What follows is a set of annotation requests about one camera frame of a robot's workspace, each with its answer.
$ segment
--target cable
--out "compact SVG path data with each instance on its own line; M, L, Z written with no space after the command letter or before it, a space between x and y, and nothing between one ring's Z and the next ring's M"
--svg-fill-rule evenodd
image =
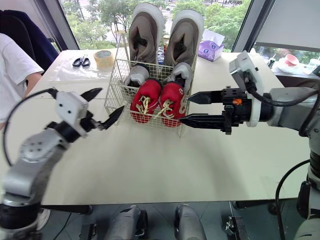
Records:
M306 117L306 119L304 120L304 122L302 123L302 125L299 129L299 135L301 137L307 137L306 129L307 129L309 123L312 121L312 119L316 115L316 113L320 107L320 83L318 84L317 93L318 93L318 96L316 97L316 101L315 101L311 111L309 112L308 116Z
M306 129L307 129L308 125L310 124L310 122L312 121L312 119L315 117L315 115L320 107L320 80L309 79L309 80L305 80L303 82L298 83L296 86L300 86L300 85L307 84L307 83L315 83L317 85L317 90L309 92L307 95L300 97L298 99L292 100L292 101L275 101L275 100L268 99L264 96L261 96L259 93L257 93L254 84L251 85L249 88L247 88L247 90L250 94L252 94L260 102L267 104L267 105L275 106L275 107L291 107L291 106L297 105L299 103L302 103L307 98L317 94L316 101L315 101L311 111L309 112L308 116L303 121L303 123L299 129L299 136L307 137Z
M11 167L12 166L12 163L9 159L9 155L8 155L8 152L7 152L7 144L6 144L6 134L7 134L7 130L8 130L8 127L9 127L9 124L10 124L10 119L12 117L12 115L15 113L15 111L17 110L17 108L22 104L24 103L25 101L37 96L37 95L40 95L40 94L44 94L44 93L49 93L51 96L53 96L54 98L56 98L56 94L57 94L58 90L54 89L54 88L48 88L48 89L44 89L44 90L41 90L41 91L38 91L38 92L35 92L29 96L27 96L26 98L22 99L21 101L19 101L15 106L14 108L11 110L11 112L9 113L8 115L8 118L6 120L6 123L4 125L4 129L3 129L3 135L2 135L2 147L3 147L3 153L4 153L4 157L8 163L8 165Z
M248 92L250 94L252 94L252 96L254 96L256 99L258 99L260 102L267 104L267 105L270 105L270 106L274 106L274 107L291 107L291 106L297 105L299 103L302 103L304 100L306 100L306 99L310 98L311 96L316 95L318 93L317 90L314 90L312 92L309 92L305 96L299 97L299 98L292 100L292 101L276 101L276 100L271 100L269 98L261 96L254 89L250 89L250 91L248 91Z
M65 223L64 223L64 225L63 225L63 227L61 228L61 230L58 232L58 234L57 235L55 235L55 237L54 237L54 239L53 240L56 240L57 239L57 237L59 237L59 235L62 233L62 231L65 229L65 227L67 226L67 224L68 224L68 221L69 221L69 219L70 219L70 217L71 217L71 212L70 212L70 214L69 214L69 216L68 216L68 218L66 219L66 221L65 221Z
M307 129L309 123L312 121L312 119L316 115L317 110L320 108L320 79L308 79L308 80L305 80L305 81L298 83L296 86L301 86L301 85L308 84L308 83L314 83L314 85L312 87L317 85L318 96L316 98L316 101L315 101L311 111L309 112L308 116L306 117L306 119L304 120L304 122L302 123L302 125L299 129L299 136L301 136L301 137L307 137L306 129Z
M305 160L303 162L298 163L297 165L295 165L294 167L292 167L289 171L286 172L286 174L281 178L276 191L275 191L275 211L276 211L276 216L277 216L277 220L278 220L278 226L279 226L279 234L280 234L280 239L281 240L286 240L285 237L285 231L284 231L284 225L282 222L282 216L281 216L281 208L280 208L280 202L279 202L279 193L280 193L280 189L282 187L282 185L284 184L285 180L287 179L287 177L297 168L310 163L310 160Z

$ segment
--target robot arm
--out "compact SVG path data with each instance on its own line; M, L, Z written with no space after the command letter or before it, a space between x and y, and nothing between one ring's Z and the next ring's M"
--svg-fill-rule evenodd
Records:
M197 92L188 98L197 104L222 103L222 114L193 113L180 121L192 128L220 129L227 135L231 135L232 127L244 122L248 127L267 122L272 127L297 130L300 135L303 128L303 137L309 138L310 166L308 181L301 185L298 211L307 220L299 228L295 239L320 239L320 108L316 95L319 90L286 87L263 93L259 70L245 51L230 63L229 70L239 88Z
M51 122L42 132L25 140L17 162L3 179L0 240L40 239L37 217L54 166L71 143L85 138L92 129L109 128L124 109L116 109L103 123L95 121L88 111L88 102L101 90L94 88L81 96L75 92L56 93L56 112L63 121Z

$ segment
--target purple tissue box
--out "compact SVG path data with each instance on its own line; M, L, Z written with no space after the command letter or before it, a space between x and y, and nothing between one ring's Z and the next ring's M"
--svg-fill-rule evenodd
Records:
M221 57L224 46L223 44L218 46L214 41L202 41L199 44L198 56L214 62Z

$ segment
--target tissue box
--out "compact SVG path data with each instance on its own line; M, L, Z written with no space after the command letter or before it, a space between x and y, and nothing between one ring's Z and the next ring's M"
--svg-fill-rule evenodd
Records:
M224 50L223 44L218 46L214 41L202 41L199 44L198 56L207 59L211 62L214 62L221 57L221 54Z
M199 44L198 56L214 62L221 57L224 50L225 36L210 30L204 30L202 42Z

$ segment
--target floor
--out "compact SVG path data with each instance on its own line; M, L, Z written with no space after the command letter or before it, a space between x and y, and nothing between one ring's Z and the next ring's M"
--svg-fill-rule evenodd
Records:
M268 212L268 205L253 206L246 209L235 209L228 201L223 202L188 202L201 219L207 240L228 240L223 230L224 219L228 216L242 216L250 240L278 240L276 216ZM82 224L97 224L97 235L94 240L103 240L110 220L130 204L95 205L91 215L72 213L67 226L57 240L79 240ZM175 240L174 213L177 203L138 204L148 213L149 239ZM68 212L51 211L51 216L42 229L43 239L52 240L62 229L68 218ZM282 217L286 239L292 240L299 225L303 222L296 211L296 200L284 201Z

